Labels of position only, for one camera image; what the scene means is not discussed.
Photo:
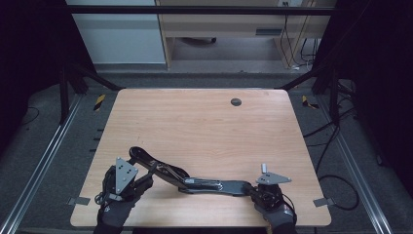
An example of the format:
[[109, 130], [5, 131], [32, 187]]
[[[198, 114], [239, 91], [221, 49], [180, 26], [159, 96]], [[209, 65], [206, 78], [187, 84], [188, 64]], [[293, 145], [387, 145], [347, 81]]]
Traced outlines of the black curtain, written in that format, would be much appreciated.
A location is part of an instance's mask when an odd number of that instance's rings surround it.
[[58, 83], [63, 66], [94, 64], [66, 0], [0, 0], [0, 154], [29, 98]]
[[317, 63], [356, 83], [357, 111], [413, 198], [413, 0], [337, 0]]

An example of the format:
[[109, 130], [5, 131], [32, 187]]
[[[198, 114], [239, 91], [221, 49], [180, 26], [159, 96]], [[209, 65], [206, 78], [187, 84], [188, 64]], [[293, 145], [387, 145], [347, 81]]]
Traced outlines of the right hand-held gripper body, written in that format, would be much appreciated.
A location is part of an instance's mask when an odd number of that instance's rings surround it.
[[284, 203], [280, 184], [291, 182], [291, 179], [283, 175], [265, 173], [256, 182], [257, 205], [265, 210], [275, 210]]

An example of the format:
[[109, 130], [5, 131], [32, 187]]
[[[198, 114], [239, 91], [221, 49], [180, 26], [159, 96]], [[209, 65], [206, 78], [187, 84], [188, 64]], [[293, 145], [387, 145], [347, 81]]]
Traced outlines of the black frame strut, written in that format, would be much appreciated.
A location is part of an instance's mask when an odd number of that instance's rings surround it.
[[121, 91], [123, 87], [118, 86], [103, 77], [95, 71], [89, 70], [80, 64], [64, 65], [58, 74], [59, 95], [60, 95], [60, 124], [63, 124], [69, 116], [69, 97], [68, 85], [71, 85], [76, 94], [85, 94], [89, 88], [84, 78], [88, 77], [98, 84], [108, 88], [111, 91]]
[[333, 65], [321, 65], [312, 68], [307, 73], [299, 76], [291, 82], [279, 87], [279, 90], [289, 91], [299, 84], [315, 78], [316, 81], [312, 87], [312, 92], [316, 95], [322, 94], [327, 87], [330, 87], [329, 92], [329, 116], [333, 124], [339, 125], [339, 110], [338, 110], [338, 72]]

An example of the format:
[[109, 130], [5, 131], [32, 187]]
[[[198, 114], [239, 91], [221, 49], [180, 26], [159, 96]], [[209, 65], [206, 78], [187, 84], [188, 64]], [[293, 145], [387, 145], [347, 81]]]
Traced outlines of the black horizontal frame bar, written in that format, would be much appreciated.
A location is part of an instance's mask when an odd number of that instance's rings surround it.
[[228, 6], [87, 6], [69, 5], [73, 14], [158, 14], [158, 15], [294, 15], [332, 16], [336, 8], [313, 7], [228, 7]]

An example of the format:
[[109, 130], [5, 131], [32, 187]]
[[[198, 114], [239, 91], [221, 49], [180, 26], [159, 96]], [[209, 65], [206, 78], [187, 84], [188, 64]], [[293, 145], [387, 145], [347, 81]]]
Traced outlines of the white cabinet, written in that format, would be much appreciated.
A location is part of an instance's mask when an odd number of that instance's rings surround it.
[[73, 14], [94, 64], [166, 62], [157, 15]]

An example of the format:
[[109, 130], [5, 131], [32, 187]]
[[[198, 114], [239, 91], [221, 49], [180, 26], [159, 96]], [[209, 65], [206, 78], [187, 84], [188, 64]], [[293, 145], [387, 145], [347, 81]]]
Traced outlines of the aluminium floor rail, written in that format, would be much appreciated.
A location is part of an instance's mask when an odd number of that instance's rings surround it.
[[361, 168], [358, 166], [354, 154], [350, 149], [350, 146], [347, 144], [344, 135], [340, 131], [336, 132], [336, 142], [347, 172], [353, 182], [353, 186], [358, 193], [359, 201], [362, 203], [375, 233], [394, 234], [394, 231], [391, 228], [381, 206], [379, 205], [371, 186], [369, 185]]
[[79, 106], [84, 99], [84, 95], [75, 95], [70, 104], [68, 116], [58, 125], [51, 141], [44, 151], [40, 161], [36, 165], [30, 179], [24, 186], [18, 200], [15, 202], [12, 210], [7, 215], [5, 221], [0, 225], [0, 234], [15, 234], [19, 225], [29, 208], [38, 188], [40, 187], [45, 174], [52, 164], [57, 151], [59, 150], [65, 135], [70, 128], [74, 117], [76, 116]]

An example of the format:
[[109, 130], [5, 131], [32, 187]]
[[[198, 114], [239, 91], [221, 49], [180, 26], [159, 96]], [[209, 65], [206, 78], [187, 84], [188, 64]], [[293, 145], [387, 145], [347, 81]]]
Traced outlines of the light wooden desk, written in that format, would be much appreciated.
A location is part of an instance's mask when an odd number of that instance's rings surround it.
[[[333, 7], [337, 0], [155, 0], [157, 6]], [[160, 15], [162, 34], [170, 38], [267, 37], [275, 41], [286, 68], [298, 64], [307, 38], [320, 39], [328, 16]]]

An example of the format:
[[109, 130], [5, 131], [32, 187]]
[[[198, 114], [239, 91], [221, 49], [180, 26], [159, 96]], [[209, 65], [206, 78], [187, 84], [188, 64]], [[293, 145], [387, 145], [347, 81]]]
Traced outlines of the person's left hand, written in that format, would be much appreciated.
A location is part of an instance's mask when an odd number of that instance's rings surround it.
[[98, 210], [97, 224], [116, 228], [123, 227], [133, 207], [133, 201], [107, 203]]

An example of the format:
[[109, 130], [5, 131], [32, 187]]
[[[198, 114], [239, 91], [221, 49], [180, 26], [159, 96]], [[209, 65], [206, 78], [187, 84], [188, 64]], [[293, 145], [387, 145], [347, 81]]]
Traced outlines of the black flat object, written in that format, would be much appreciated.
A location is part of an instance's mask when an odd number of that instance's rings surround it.
[[214, 44], [217, 41], [216, 37], [213, 37], [213, 38], [182, 37], [182, 38], [180, 38], [180, 40], [183, 43], [186, 43], [186, 44], [189, 44], [189, 45], [209, 45], [209, 44]]

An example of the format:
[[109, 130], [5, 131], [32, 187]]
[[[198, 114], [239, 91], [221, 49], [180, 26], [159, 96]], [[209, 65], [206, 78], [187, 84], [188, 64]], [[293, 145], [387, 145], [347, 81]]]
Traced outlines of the person's right hand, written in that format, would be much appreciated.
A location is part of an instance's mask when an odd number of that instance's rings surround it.
[[254, 205], [254, 209], [262, 214], [263, 218], [269, 222], [273, 229], [286, 225], [295, 227], [294, 212], [288, 205], [280, 205], [272, 211], [267, 211], [258, 205]]

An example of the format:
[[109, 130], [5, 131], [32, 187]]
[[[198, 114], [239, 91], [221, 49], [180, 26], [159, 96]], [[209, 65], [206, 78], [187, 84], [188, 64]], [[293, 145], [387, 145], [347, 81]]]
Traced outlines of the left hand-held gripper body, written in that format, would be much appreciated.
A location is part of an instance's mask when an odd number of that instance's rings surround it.
[[126, 201], [133, 196], [133, 183], [138, 169], [120, 157], [106, 172], [102, 182], [103, 200]]

